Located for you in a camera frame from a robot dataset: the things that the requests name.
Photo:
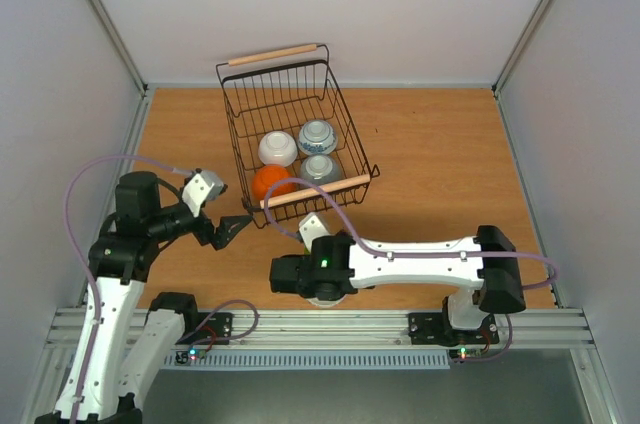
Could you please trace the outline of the green bowl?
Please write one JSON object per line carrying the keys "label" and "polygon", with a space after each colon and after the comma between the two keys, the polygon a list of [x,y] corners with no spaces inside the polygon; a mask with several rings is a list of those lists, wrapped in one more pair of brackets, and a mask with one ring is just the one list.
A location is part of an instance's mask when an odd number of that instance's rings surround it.
{"label": "green bowl", "polygon": [[345,299],[345,297],[342,297],[342,298],[340,298],[338,300],[330,301],[330,300],[321,300],[319,298],[314,297],[314,298],[309,298],[307,300],[307,302],[309,304],[315,306],[315,307],[318,307],[318,308],[332,308],[332,307],[337,306],[338,304],[342,303],[344,301],[344,299]]}

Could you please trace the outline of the orange bowl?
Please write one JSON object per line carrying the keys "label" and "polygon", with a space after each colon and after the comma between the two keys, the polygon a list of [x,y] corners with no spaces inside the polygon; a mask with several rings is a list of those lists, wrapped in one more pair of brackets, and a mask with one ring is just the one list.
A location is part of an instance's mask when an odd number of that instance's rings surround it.
{"label": "orange bowl", "polygon": [[[258,201],[263,200],[274,183],[290,177],[291,174],[288,169],[283,166],[269,164],[261,167],[256,171],[252,179],[251,192],[253,197]],[[295,183],[285,183],[277,187],[273,191],[272,196],[281,196],[295,191]]]}

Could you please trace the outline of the plain white bowl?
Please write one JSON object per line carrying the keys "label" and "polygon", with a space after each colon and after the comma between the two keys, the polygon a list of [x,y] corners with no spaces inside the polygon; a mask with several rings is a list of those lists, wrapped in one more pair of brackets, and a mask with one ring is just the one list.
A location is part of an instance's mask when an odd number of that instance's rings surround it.
{"label": "plain white bowl", "polygon": [[258,157],[265,165],[288,167],[296,160],[297,155],[295,140],[284,131],[271,131],[259,143]]}

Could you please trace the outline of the grey scale pattern bowl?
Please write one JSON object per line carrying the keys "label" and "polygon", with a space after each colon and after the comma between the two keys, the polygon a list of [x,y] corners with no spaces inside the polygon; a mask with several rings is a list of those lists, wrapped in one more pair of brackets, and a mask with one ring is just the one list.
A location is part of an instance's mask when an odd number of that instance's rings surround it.
{"label": "grey scale pattern bowl", "polygon": [[316,154],[308,156],[301,164],[299,176],[316,185],[339,181],[343,173],[337,162],[329,155]]}

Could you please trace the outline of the blue floral porcelain bowl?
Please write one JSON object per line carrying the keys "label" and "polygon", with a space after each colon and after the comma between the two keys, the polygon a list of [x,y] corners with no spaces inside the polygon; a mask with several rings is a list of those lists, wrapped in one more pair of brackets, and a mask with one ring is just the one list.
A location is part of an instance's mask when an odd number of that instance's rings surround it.
{"label": "blue floral porcelain bowl", "polygon": [[307,156],[333,152],[338,144],[334,127],[326,120],[307,121],[297,136],[299,149]]}

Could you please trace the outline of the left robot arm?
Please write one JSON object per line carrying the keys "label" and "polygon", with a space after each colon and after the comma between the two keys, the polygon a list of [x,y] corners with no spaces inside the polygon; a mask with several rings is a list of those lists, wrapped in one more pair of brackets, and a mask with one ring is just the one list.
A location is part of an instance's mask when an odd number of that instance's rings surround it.
{"label": "left robot arm", "polygon": [[115,210],[88,252],[92,279],[76,355],[52,411],[39,423],[139,423],[151,385],[165,356],[195,339],[206,322],[192,294],[162,292],[152,302],[141,336],[125,348],[130,324],[154,261],[178,238],[192,235],[202,246],[225,248],[248,225],[247,216],[213,224],[207,202],[226,184],[196,169],[175,188],[149,171],[120,177]]}

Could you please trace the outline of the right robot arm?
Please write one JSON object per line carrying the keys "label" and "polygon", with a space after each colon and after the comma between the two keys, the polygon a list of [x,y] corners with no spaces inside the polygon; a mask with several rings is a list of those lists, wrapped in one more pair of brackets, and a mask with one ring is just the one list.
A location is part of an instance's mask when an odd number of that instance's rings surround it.
{"label": "right robot arm", "polygon": [[413,315],[409,336],[415,344],[457,347],[495,344],[489,326],[498,314],[525,310],[516,250],[495,226],[475,235],[437,243],[389,243],[330,233],[317,219],[301,226],[305,254],[272,260],[272,292],[295,294],[317,306],[332,306],[363,289],[386,285],[447,285],[453,294],[438,315]]}

